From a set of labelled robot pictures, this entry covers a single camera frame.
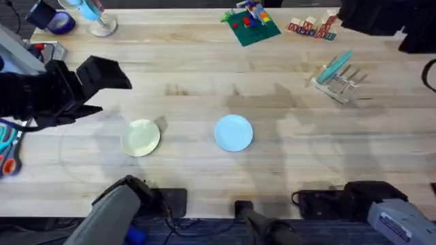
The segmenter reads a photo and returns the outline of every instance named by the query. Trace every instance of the yellow plate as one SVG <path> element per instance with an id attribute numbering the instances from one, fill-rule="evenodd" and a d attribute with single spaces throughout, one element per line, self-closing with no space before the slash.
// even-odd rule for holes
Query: yellow plate
<path id="1" fill-rule="evenodd" d="M 150 154 L 161 139 L 157 125 L 146 119 L 129 123 L 129 127 L 121 136 L 121 148 L 132 157 L 142 157 Z"/>

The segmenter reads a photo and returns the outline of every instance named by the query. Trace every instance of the wooden table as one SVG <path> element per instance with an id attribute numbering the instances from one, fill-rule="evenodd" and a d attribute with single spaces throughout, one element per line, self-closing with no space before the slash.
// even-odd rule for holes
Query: wooden table
<path id="1" fill-rule="evenodd" d="M 329 42 L 285 31 L 291 17 L 324 11 L 270 10 L 283 33 L 245 48 L 219 22 L 225 10 L 108 10 L 119 28 L 107 38 L 88 33 L 76 12 L 70 35 L 36 31 L 33 42 L 59 40 L 69 50 L 70 69 L 90 54 L 119 61 L 134 89 L 100 91 L 89 104 L 103 112 L 28 134 L 20 175 L 1 181 L 0 216 L 86 216 L 95 197 L 132 174 L 188 189 L 190 217 L 231 217 L 234 200 L 251 199 L 265 215 L 297 218 L 293 191 L 385 180 L 436 219 L 429 188 L 436 94 L 420 81 L 432 56 L 397 51 L 401 36 L 339 29 Z M 355 102 L 343 106 L 305 88 L 316 67 L 347 50 L 369 74 Z M 252 123 L 248 149 L 230 153 L 215 144 L 215 123 L 226 114 Z M 162 141 L 151 155 L 132 158 L 119 137 L 138 118 L 156 120 Z"/>

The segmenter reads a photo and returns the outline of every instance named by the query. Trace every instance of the plate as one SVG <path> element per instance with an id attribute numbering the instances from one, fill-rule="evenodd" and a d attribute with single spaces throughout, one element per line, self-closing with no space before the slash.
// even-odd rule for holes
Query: plate
<path id="1" fill-rule="evenodd" d="M 253 140 L 253 127 L 250 122 L 239 115 L 227 115 L 215 125 L 216 143 L 229 152 L 244 150 Z"/>
<path id="2" fill-rule="evenodd" d="M 159 127 L 151 120 L 140 119 L 129 123 L 121 136 L 121 148 L 132 157 L 142 157 L 154 151 L 160 139 Z"/>

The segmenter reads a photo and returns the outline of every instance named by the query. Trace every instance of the red lego brick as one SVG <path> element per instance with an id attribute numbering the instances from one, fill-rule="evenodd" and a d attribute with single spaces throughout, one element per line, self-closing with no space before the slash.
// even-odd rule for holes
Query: red lego brick
<path id="1" fill-rule="evenodd" d="M 247 26 L 250 25 L 250 20 L 247 17 L 243 18 L 243 22 L 244 22 L 244 25 L 247 25 Z"/>

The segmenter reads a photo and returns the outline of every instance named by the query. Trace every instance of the orange handle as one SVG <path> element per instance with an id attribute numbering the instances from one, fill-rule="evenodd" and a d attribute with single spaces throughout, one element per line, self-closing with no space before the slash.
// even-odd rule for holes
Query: orange handle
<path id="1" fill-rule="evenodd" d="M 12 174 L 15 171 L 15 161 L 13 159 L 6 160 L 3 164 L 2 172 L 3 174 Z"/>

